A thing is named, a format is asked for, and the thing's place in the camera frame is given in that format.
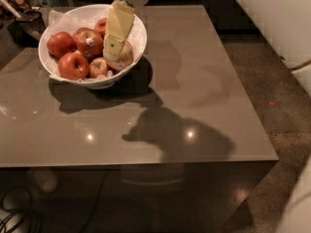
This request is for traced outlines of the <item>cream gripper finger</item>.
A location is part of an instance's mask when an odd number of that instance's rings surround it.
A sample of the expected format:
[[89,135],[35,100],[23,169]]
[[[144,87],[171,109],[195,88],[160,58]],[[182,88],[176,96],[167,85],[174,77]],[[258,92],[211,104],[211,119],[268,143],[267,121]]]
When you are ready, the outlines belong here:
[[108,8],[103,55],[111,61],[119,59],[133,23],[134,12],[126,1],[114,1]]

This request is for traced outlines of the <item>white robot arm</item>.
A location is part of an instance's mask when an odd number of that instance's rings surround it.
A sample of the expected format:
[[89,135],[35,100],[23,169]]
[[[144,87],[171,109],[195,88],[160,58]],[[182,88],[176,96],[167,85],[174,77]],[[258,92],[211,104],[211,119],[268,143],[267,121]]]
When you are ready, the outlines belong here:
[[279,63],[241,49],[230,57],[279,161],[217,233],[310,233],[310,0],[230,0],[252,20]]

